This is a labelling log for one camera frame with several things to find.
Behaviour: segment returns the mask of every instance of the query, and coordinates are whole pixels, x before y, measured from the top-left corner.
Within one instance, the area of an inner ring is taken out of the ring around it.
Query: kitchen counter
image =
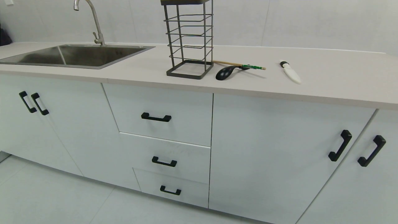
[[[0,58],[62,44],[65,43],[13,43],[0,47]],[[100,70],[0,65],[0,74],[398,110],[398,57],[384,53],[215,46],[214,60],[267,67],[266,71],[235,72],[232,78],[218,81],[215,75],[223,65],[217,64],[201,80],[168,77],[166,71],[172,67],[169,48],[143,45],[156,47]],[[302,84],[295,84],[284,74],[280,59],[290,63]]]

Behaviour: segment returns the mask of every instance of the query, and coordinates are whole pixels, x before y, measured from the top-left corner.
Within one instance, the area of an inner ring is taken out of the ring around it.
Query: floor tile
[[[27,160],[10,156],[0,163],[0,186],[18,171],[24,168],[29,162]]]
[[[31,163],[0,186],[0,222],[88,224],[113,188]]]
[[[91,224],[254,224],[224,214],[116,187]]]

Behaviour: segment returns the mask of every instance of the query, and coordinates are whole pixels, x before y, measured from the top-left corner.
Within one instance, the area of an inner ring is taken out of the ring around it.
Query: utensil holder
[[[206,13],[206,2],[211,1],[211,14]],[[166,72],[168,76],[188,78],[188,79],[202,79],[209,70],[213,67],[213,0],[161,0],[164,6],[164,14],[167,26],[167,36],[170,48],[170,58],[172,59],[173,67]],[[180,5],[203,5],[203,14],[180,14]],[[177,16],[169,17],[167,6],[176,6]],[[170,29],[170,23],[177,23],[178,27]],[[181,30],[184,28],[203,28],[203,32],[199,34],[185,33]],[[203,37],[203,45],[184,45],[183,38]],[[203,51],[201,58],[186,58],[184,57],[184,49],[197,49]],[[203,65],[203,72],[200,75],[181,74],[176,72],[178,68],[186,64]]]

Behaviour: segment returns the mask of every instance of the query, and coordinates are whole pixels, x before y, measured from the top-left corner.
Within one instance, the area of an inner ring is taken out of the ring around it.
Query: stainless steel sink
[[[154,47],[61,45],[0,59],[0,64],[102,69]]]

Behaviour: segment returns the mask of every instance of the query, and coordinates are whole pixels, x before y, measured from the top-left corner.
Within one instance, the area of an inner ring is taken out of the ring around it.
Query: black handle
[[[376,143],[377,147],[374,149],[369,158],[366,159],[365,157],[360,157],[358,159],[358,163],[362,167],[367,167],[369,163],[371,163],[371,161],[376,157],[377,153],[380,152],[381,148],[383,148],[383,146],[386,144],[386,140],[383,138],[383,136],[376,136],[373,139],[373,142]]]
[[[177,165],[177,161],[175,161],[175,160],[172,160],[171,163],[163,163],[163,162],[159,162],[158,159],[159,159],[159,157],[154,156],[152,158],[152,162],[153,163],[157,163],[157,164],[161,164],[161,165],[165,165],[165,166],[169,166],[169,167],[176,167],[176,165]]]
[[[169,194],[172,194],[172,195],[180,195],[181,194],[181,190],[180,189],[177,189],[176,192],[166,191],[165,189],[166,189],[166,186],[162,185],[160,187],[160,191],[162,191],[162,192],[169,193]]]
[[[33,94],[31,95],[31,97],[32,97],[32,99],[33,99],[33,102],[35,102],[36,106],[39,108],[39,111],[40,111],[41,115],[45,116],[45,115],[47,115],[47,114],[50,113],[48,110],[42,110],[42,109],[40,108],[39,104],[38,104],[37,101],[36,101],[36,100],[40,97],[39,94],[38,94],[37,92],[33,93]]]
[[[35,107],[30,108],[29,105],[26,103],[26,101],[24,99],[25,96],[27,96],[27,93],[25,91],[20,92],[20,97],[21,97],[23,103],[25,104],[26,108],[28,109],[28,111],[31,112],[31,113],[36,112],[37,110],[36,110]]]
[[[172,119],[172,117],[169,116],[169,115],[164,116],[164,118],[154,118],[154,117],[150,117],[150,116],[149,116],[149,113],[143,113],[143,114],[141,115],[141,118],[142,118],[142,119],[147,119],[147,120],[163,121],[163,122],[169,122],[169,121]]]
[[[340,136],[343,138],[343,144],[341,144],[339,150],[337,151],[337,153],[335,152],[330,152],[329,153],[329,159],[332,160],[333,162],[336,162],[341,154],[343,153],[343,151],[345,150],[345,148],[347,147],[349,141],[352,138],[351,133],[348,130],[343,130],[342,133],[340,134]]]

